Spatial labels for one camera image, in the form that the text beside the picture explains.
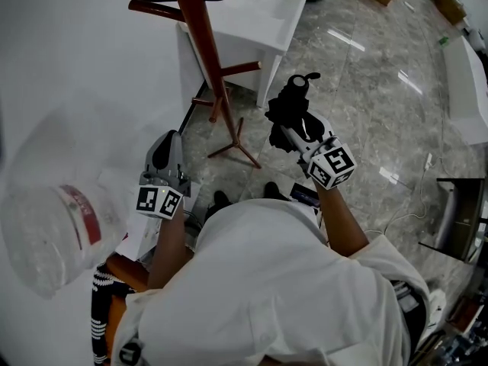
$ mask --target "person's left arm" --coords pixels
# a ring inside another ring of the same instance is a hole
[[[148,289],[163,289],[188,261],[185,247],[185,214],[183,200],[171,220],[163,220],[159,230],[152,267],[147,281]]]

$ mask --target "wooden coat rack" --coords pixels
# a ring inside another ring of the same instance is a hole
[[[229,95],[227,93],[223,78],[228,75],[249,72],[261,68],[261,63],[255,61],[235,66],[222,68],[220,66],[219,55],[215,45],[214,34],[208,17],[207,5],[204,0],[178,0],[180,9],[160,5],[154,2],[145,2],[143,0],[132,0],[129,3],[129,9],[133,11],[145,12],[169,18],[175,21],[181,21],[187,24],[194,43],[198,49],[201,60],[207,70],[207,75],[215,94],[215,102],[205,101],[203,99],[193,98],[195,104],[212,107],[212,113],[209,121],[215,123],[221,113],[226,123],[227,129],[232,137],[232,142],[208,155],[209,158],[226,152],[232,148],[240,149],[252,163],[261,168],[259,163],[241,144],[240,136],[244,118],[239,119],[239,123],[234,125],[232,114],[230,112]]]

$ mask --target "white marker cube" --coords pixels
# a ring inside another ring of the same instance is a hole
[[[346,144],[313,156],[308,174],[326,190],[330,190],[351,177],[358,166]]]
[[[136,211],[149,217],[170,220],[182,198],[183,194],[168,186],[140,185]]]

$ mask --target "green object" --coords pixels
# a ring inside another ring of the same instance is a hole
[[[441,40],[439,41],[439,43],[441,44],[441,46],[445,46],[447,44],[447,42],[449,42],[449,38],[448,37],[442,37]]]

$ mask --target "white sink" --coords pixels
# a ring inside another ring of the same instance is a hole
[[[290,46],[305,1],[223,0],[207,3],[222,67],[256,60],[262,62],[261,71],[226,77],[228,82],[257,91],[259,106],[264,105],[281,57]],[[188,32],[185,24],[180,25]],[[202,64],[201,68],[207,79]]]

